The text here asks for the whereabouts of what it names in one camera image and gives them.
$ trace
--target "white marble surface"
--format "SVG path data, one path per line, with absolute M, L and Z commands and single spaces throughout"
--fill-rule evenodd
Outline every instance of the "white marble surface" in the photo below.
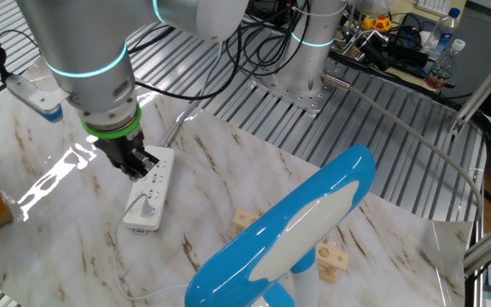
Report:
M 158 143 L 186 106 L 154 94 L 139 100 L 146 144 Z M 64 114 L 50 124 L 0 94 L 0 185 L 17 201 L 16 219 L 0 229 L 0 288 L 31 307 L 183 306 L 184 290 L 135 303 L 118 291 L 113 227 L 131 182 L 93 147 L 72 108 Z M 266 211 L 317 171 L 204 112 L 190 116 L 172 147 L 160 230 L 119 231 L 120 272 L 135 296 L 187 283 L 228 242 L 236 209 Z M 350 254 L 349 267 L 335 284 L 320 281 L 320 307 L 463 306 L 460 259 L 470 229 L 369 194 L 331 234 L 331 244 Z M 292 292 L 288 276 L 282 284 Z

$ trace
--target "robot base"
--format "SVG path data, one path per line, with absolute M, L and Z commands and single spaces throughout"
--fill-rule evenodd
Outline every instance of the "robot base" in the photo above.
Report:
M 336 66 L 327 63 L 329 71 L 334 71 Z M 333 87 L 329 85 L 323 85 L 321 90 L 317 92 L 304 91 L 303 93 L 291 92 L 288 89 L 284 89 L 278 85 L 278 82 L 274 79 L 273 75 L 265 77 L 253 77 L 251 79 L 251 85 L 257 86 L 259 89 L 268 92 L 281 100 L 291 103 L 308 113 L 317 114 L 321 112 L 323 107 L 327 104 L 332 96 Z

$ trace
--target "electrical socket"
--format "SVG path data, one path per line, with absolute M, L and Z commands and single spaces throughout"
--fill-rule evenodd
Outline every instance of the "electrical socket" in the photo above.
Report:
M 156 146 L 146 146 L 145 150 L 159 159 L 148 174 L 132 185 L 130 197 L 126 208 L 142 193 L 147 195 L 147 201 L 151 206 L 149 212 L 143 209 L 143 200 L 137 201 L 136 205 L 126 214 L 123 224 L 126 228 L 134 229 L 137 234 L 146 234 L 148 231 L 155 231 L 160 227 L 162 211 L 170 185 L 171 169 L 174 165 L 176 153 L 171 148 Z

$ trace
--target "water bottle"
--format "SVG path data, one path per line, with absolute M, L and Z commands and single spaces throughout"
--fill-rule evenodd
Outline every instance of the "water bottle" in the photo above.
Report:
M 459 9 L 452 8 L 447 16 L 441 17 L 427 38 L 422 52 L 427 54 L 430 59 L 436 60 L 441 52 L 446 48 L 454 30 L 458 27 Z
M 459 52 L 465 47 L 465 42 L 456 39 L 452 43 L 452 48 L 444 51 L 431 67 L 430 72 L 425 78 L 425 85 L 435 90 L 440 90 L 447 83 L 456 65 Z

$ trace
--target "wooden block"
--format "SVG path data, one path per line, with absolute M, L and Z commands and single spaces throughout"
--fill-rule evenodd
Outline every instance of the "wooden block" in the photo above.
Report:
M 320 271 L 320 279 L 323 281 L 334 283 L 337 280 L 337 270 L 329 272 L 329 268 L 323 264 L 317 264 L 317 269 Z
M 338 270 L 346 270 L 349 254 L 329 246 L 327 243 L 319 243 L 316 247 L 317 269 L 323 281 L 334 283 L 337 280 Z
M 348 268 L 349 254 L 347 252 L 325 243 L 319 243 L 316 251 L 315 256 L 318 262 L 336 269 L 346 270 Z
M 238 209 L 234 218 L 232 219 L 233 229 L 230 234 L 230 240 L 234 239 L 239 235 L 244 229 L 248 228 L 251 224 L 255 223 L 259 219 L 259 216 L 255 213 L 249 211 Z

